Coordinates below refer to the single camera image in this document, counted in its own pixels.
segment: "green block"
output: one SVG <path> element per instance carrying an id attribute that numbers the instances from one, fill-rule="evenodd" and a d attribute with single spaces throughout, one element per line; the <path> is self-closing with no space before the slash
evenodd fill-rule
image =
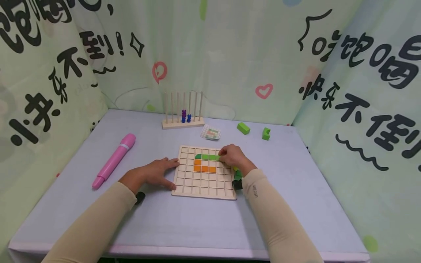
<path id="1" fill-rule="evenodd" d="M 245 125 L 244 123 L 242 123 L 242 122 L 240 122 L 240 123 L 237 125 L 237 129 L 238 129 L 240 132 L 242 132 L 244 135 L 246 135 L 246 134 L 248 134 L 248 133 L 250 132 L 250 128 L 249 128 L 247 125 Z"/>
<path id="2" fill-rule="evenodd" d="M 262 139 L 268 141 L 269 138 L 270 138 L 269 133 L 270 133 L 270 129 L 269 128 L 264 128 L 263 129 L 263 134 L 262 134 Z"/>

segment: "pen cap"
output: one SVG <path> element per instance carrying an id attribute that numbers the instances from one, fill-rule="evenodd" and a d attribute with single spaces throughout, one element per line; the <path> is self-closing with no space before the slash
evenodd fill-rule
<path id="1" fill-rule="evenodd" d="M 124 136 L 120 143 L 127 145 L 129 149 L 131 149 L 136 142 L 136 136 L 134 134 L 129 133 L 128 135 Z"/>

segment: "pattern card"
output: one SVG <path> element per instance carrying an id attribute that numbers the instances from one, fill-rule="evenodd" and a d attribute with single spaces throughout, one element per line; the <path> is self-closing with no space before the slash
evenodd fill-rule
<path id="1" fill-rule="evenodd" d="M 200 137 L 205 138 L 207 140 L 218 140 L 221 137 L 221 130 L 217 130 L 205 124 L 205 126 L 202 129 L 202 133 L 200 134 Z"/>
<path id="2" fill-rule="evenodd" d="M 219 161 L 219 149 L 180 146 L 172 195 L 236 200 L 234 170 Z"/>

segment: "sleeve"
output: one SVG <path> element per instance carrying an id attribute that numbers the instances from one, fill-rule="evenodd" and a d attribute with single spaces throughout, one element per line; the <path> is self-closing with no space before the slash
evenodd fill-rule
<path id="1" fill-rule="evenodd" d="M 42 263 L 96 263 L 136 197 L 114 183 L 53 245 Z"/>
<path id="2" fill-rule="evenodd" d="M 260 169 L 250 171 L 242 185 L 271 262 L 323 263 L 294 212 Z"/>

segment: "pink marker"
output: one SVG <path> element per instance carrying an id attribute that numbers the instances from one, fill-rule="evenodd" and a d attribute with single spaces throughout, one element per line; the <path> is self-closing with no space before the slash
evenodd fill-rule
<path id="1" fill-rule="evenodd" d="M 98 189 L 111 175 L 117 165 L 120 163 L 121 159 L 125 156 L 126 152 L 130 150 L 134 143 L 136 142 L 136 136 L 129 133 L 126 135 L 120 142 L 120 145 L 117 147 L 117 150 L 112 154 L 110 159 L 104 167 L 99 171 L 98 175 L 93 181 L 92 188 L 94 190 Z"/>

